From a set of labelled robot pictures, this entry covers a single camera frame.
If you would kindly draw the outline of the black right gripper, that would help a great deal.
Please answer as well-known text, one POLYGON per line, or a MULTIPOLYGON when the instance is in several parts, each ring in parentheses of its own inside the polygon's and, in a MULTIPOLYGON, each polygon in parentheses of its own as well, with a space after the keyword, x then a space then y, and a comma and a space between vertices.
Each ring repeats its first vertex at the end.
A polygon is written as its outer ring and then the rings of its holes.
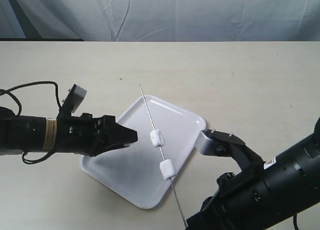
POLYGON ((217 192, 187 219, 188 230, 265 229, 262 172, 227 172, 217 179, 217 184, 217 192))

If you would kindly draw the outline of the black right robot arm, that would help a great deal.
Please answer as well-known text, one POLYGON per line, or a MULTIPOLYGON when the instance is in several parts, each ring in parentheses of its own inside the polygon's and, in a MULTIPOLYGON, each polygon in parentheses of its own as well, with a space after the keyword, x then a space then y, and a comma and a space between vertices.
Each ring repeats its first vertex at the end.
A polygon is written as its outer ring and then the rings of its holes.
POLYGON ((203 155, 231 157, 238 174, 217 178, 217 192, 187 219, 189 230, 265 230, 320 201, 320 126, 269 161, 232 133, 199 133, 195 148, 203 155))

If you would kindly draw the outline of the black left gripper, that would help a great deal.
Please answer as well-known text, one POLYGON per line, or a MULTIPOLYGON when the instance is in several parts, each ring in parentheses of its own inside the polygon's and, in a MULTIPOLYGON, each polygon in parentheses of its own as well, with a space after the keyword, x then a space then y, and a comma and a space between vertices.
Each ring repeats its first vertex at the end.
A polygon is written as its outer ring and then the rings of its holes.
POLYGON ((96 157, 129 147, 138 141, 137 131, 116 123, 115 116, 57 118, 56 152, 96 157))

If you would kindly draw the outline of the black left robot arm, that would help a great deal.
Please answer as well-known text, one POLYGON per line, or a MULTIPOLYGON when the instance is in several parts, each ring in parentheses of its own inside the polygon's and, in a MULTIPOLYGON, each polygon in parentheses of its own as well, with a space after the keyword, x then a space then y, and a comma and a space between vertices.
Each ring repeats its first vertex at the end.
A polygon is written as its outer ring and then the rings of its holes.
POLYGON ((135 130, 122 126, 115 116, 13 116, 4 108, 0 117, 0 153, 73 153, 96 157, 138 141, 135 130))

